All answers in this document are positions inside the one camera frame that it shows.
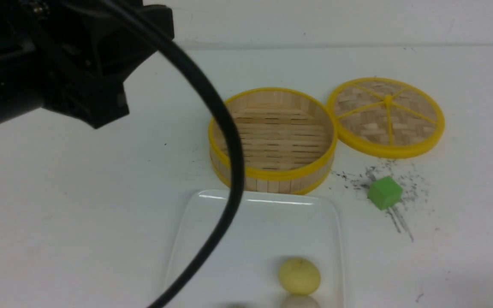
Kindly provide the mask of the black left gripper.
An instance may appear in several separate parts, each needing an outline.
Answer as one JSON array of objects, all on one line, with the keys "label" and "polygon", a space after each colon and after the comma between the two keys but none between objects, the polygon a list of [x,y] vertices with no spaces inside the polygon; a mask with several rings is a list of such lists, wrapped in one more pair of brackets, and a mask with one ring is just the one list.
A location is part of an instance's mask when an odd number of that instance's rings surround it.
[{"label": "black left gripper", "polygon": [[98,129],[156,52],[95,0],[0,0],[0,124],[43,108]]}]

